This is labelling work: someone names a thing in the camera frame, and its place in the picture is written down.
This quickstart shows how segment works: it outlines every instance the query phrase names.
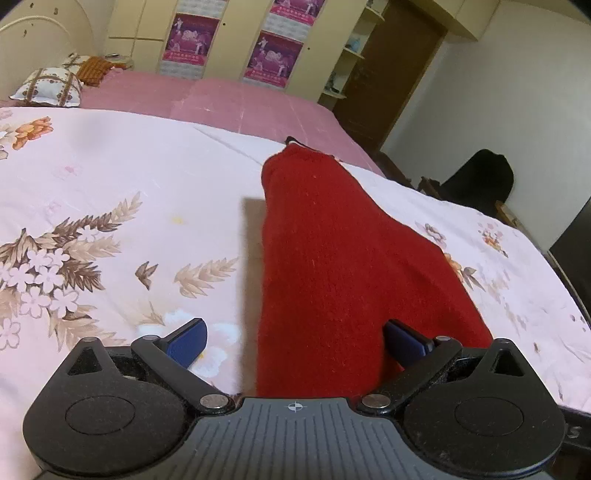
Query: patterned pillowcase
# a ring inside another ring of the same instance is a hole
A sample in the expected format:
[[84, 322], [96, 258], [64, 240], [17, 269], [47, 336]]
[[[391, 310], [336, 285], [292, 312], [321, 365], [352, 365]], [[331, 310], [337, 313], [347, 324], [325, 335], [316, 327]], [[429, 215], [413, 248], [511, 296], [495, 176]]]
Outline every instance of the patterned pillowcase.
[[26, 105], [79, 106], [80, 82], [66, 69], [38, 69], [11, 95], [13, 100], [23, 100]]
[[70, 53], [68, 58], [60, 65], [61, 68], [66, 69], [68, 72], [72, 72], [74, 75], [78, 75], [78, 71], [82, 64], [88, 60], [88, 55], [78, 55], [77, 53]]

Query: black chair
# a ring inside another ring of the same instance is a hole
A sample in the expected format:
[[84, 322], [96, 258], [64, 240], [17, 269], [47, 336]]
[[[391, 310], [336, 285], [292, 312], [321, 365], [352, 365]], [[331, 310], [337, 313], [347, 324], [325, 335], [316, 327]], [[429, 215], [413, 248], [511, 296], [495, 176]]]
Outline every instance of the black chair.
[[496, 217], [495, 202], [506, 202], [513, 181], [513, 170], [504, 155], [479, 150], [443, 184], [425, 178], [422, 183], [434, 190], [440, 199]]

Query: ceiling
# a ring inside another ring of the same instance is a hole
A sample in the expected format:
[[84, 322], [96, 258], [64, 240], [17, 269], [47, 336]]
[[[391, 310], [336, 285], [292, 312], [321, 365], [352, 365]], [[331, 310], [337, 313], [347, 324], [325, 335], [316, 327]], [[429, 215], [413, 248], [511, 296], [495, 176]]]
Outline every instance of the ceiling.
[[522, 4], [545, 8], [575, 20], [591, 23], [569, 0], [514, 0]]

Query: pillow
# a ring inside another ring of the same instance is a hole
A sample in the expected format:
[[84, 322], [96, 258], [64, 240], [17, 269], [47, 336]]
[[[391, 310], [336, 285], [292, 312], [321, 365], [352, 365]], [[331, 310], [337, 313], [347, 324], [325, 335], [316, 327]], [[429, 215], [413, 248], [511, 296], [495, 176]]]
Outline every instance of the pillow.
[[79, 106], [80, 82], [76, 75], [66, 69], [38, 69], [10, 98], [23, 100], [26, 105]]
[[88, 55], [78, 55], [77, 53], [70, 53], [68, 58], [60, 65], [61, 68], [66, 69], [68, 72], [72, 72], [77, 76], [78, 70], [82, 67], [82, 64], [88, 60]]
[[76, 76], [84, 85], [98, 87], [103, 77], [113, 66], [111, 62], [101, 57], [90, 57], [79, 68]]

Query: bedside table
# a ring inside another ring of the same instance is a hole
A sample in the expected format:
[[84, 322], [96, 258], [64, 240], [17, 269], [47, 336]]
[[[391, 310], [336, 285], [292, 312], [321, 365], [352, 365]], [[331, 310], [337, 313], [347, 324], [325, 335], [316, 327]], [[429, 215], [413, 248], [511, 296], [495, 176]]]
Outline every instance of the bedside table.
[[103, 58], [115, 65], [117, 69], [123, 70], [133, 70], [134, 69], [134, 61], [131, 57], [127, 55], [119, 55], [118, 53], [110, 53], [108, 55], [104, 55]]

